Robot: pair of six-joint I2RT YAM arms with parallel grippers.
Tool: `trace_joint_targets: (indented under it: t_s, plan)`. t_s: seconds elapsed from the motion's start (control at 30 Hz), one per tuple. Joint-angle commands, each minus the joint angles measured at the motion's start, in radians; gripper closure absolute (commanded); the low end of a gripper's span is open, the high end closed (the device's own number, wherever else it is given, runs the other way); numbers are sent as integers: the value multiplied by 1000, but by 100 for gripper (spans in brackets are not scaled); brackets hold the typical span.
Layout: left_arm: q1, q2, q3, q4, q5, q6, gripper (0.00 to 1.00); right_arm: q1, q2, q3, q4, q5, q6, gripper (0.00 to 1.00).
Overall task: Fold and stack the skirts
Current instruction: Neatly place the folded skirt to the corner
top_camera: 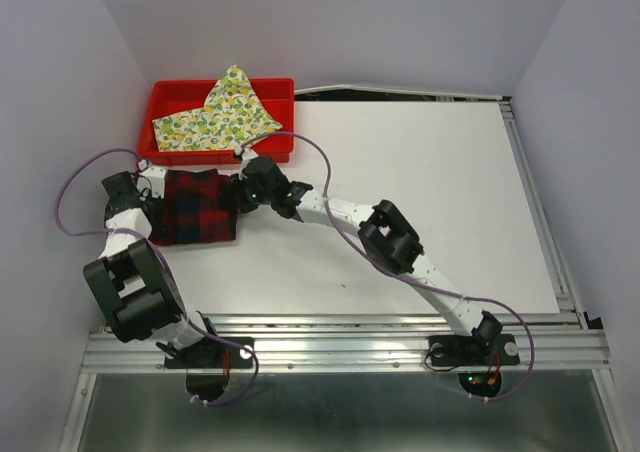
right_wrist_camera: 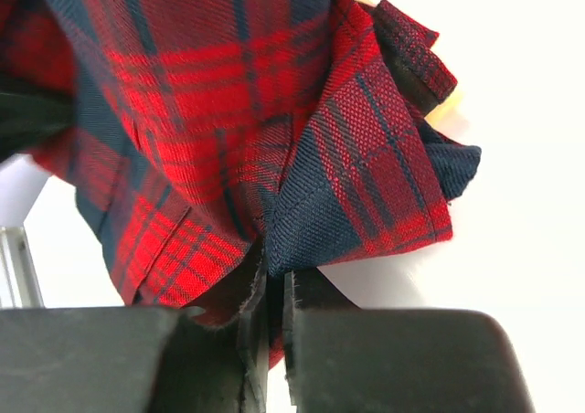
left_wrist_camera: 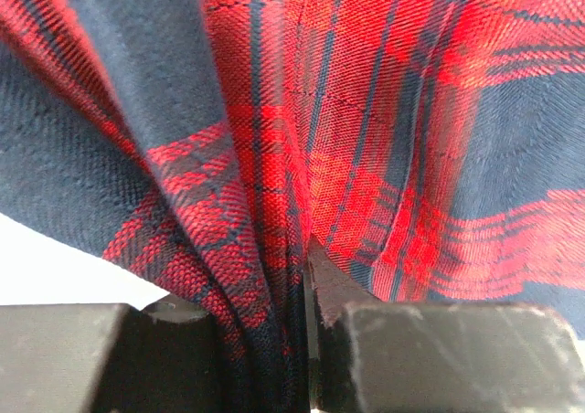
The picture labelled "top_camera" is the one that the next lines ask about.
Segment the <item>red navy plaid skirt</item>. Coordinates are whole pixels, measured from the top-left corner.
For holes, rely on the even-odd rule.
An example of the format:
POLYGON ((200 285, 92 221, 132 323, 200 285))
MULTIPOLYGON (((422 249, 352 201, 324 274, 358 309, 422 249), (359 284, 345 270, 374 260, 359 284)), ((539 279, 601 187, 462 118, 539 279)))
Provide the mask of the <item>red navy plaid skirt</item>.
POLYGON ((231 242, 238 206, 231 178, 217 170, 170 170, 164 197, 152 208, 150 241, 157 246, 231 242))

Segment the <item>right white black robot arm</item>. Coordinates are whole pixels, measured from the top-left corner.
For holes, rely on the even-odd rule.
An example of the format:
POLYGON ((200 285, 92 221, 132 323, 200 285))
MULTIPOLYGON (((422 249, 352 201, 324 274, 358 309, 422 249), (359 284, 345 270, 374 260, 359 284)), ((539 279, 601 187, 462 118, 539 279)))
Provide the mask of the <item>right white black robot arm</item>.
POLYGON ((241 212, 268 205, 284 219, 330 227, 348 244, 357 239, 358 253, 381 273, 412 288, 444 318, 453 336, 435 341, 437 357, 475 365, 499 352, 500 321, 451 290, 417 231, 391 201, 364 205, 330 198, 309 184, 289 180, 273 159, 251 149, 238 149, 233 157, 240 163, 231 183, 241 212))

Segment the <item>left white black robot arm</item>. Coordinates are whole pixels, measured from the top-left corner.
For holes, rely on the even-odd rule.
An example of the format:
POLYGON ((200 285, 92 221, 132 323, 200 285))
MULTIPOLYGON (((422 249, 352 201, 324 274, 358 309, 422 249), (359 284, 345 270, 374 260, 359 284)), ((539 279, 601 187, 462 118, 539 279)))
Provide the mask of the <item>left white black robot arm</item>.
POLYGON ((148 242, 161 215, 167 174, 165 167, 150 166, 102 181, 108 235, 83 276, 119 341, 153 341, 168 369, 220 367, 226 359, 222 341, 189 324, 176 282, 148 242))

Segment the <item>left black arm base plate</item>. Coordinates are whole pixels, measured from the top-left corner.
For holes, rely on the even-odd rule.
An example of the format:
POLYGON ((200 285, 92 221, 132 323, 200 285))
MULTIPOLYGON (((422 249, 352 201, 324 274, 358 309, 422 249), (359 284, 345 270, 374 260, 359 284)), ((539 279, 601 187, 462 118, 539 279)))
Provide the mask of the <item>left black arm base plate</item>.
POLYGON ((156 343, 164 355, 164 367, 169 370, 186 369, 251 369, 254 366, 249 349, 254 348, 251 337, 238 337, 237 347, 203 338, 178 350, 170 344, 156 343))

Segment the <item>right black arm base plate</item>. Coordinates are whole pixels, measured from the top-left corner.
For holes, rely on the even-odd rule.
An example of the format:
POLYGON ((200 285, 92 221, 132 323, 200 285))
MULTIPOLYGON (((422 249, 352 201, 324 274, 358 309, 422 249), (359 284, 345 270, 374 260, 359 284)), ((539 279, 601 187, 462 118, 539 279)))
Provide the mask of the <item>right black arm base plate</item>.
POLYGON ((500 334, 489 346, 460 335, 434 335, 428 338, 431 365, 437 368, 516 366, 521 363, 515 338, 500 334))

